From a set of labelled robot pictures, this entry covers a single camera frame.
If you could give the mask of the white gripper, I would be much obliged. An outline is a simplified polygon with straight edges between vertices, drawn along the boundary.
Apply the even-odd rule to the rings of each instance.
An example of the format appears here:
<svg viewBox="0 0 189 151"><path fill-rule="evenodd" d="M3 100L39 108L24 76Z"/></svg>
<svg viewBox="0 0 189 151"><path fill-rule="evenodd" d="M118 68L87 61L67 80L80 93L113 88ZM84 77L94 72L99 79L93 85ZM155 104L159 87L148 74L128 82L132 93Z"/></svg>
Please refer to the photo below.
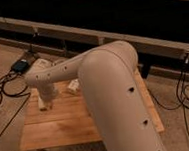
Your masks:
<svg viewBox="0 0 189 151"><path fill-rule="evenodd" d="M42 85L39 86L38 89L38 97L41 97L41 99L45 102L53 101L58 93L58 90L56 89L55 85L53 83L49 83L48 85Z"/></svg>

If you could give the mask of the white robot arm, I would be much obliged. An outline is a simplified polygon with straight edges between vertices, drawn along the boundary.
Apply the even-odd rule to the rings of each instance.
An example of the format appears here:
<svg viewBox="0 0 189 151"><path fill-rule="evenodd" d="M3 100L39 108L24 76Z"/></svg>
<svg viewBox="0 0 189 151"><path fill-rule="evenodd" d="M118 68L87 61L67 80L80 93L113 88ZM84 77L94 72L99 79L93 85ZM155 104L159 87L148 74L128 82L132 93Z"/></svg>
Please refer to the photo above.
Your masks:
<svg viewBox="0 0 189 151"><path fill-rule="evenodd" d="M137 86L136 49L119 40L45 69L30 68L29 86L48 99L48 86L76 79L107 151L167 151Z"/></svg>

